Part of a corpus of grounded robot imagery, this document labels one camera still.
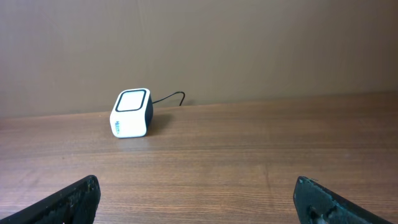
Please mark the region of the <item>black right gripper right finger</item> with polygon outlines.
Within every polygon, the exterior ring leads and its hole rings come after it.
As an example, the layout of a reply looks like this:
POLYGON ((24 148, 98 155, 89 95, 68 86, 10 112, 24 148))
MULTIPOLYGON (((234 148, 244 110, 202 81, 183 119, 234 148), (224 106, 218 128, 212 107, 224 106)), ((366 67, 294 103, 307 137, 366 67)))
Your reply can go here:
POLYGON ((293 201, 301 224, 391 224, 304 176, 296 181, 293 201))

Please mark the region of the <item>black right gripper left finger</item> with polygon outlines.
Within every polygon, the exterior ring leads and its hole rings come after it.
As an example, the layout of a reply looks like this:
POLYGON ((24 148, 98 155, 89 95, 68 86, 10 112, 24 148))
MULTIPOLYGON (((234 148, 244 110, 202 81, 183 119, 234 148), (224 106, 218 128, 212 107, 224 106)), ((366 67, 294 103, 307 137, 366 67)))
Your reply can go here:
POLYGON ((95 175, 88 175, 37 203, 1 219, 1 224, 92 224, 101 191, 95 175))

